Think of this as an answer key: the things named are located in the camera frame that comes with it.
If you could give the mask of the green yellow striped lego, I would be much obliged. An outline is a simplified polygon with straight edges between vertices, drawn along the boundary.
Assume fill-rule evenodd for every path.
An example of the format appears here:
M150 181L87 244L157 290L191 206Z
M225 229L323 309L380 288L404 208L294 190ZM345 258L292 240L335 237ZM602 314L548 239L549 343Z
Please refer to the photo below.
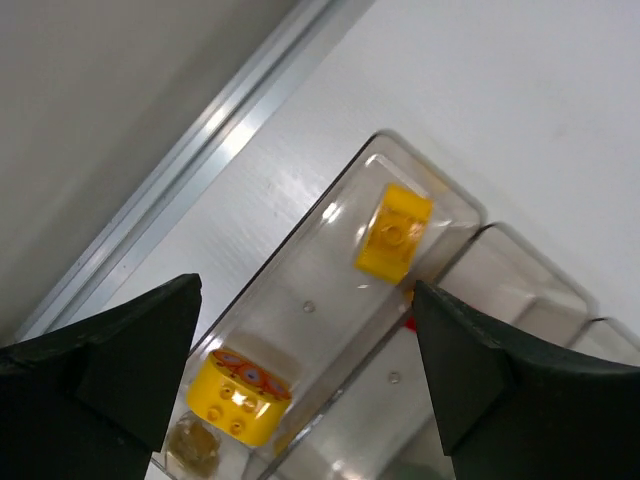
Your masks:
M390 284L409 273L434 208L431 198L389 184L372 217L354 267Z

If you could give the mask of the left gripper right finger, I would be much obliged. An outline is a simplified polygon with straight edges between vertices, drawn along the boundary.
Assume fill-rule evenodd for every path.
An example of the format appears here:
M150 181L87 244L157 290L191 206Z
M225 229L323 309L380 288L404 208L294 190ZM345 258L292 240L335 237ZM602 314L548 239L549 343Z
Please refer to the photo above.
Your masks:
M459 479L635 479L639 370L569 350L418 282L417 338Z

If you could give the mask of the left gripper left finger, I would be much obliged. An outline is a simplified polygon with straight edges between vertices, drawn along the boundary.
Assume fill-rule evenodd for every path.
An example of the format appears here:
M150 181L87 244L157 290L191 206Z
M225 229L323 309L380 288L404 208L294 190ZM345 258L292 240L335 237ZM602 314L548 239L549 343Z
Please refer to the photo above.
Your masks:
M4 479L142 479L161 450L202 303L183 274L1 350Z

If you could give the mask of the yellow butterfly lego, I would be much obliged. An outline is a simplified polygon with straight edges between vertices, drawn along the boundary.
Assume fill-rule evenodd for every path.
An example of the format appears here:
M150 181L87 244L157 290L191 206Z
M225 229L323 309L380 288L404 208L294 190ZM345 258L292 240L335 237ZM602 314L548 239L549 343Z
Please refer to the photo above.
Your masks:
M207 354L186 393L193 413L251 448L268 443L291 401L286 382L226 348Z

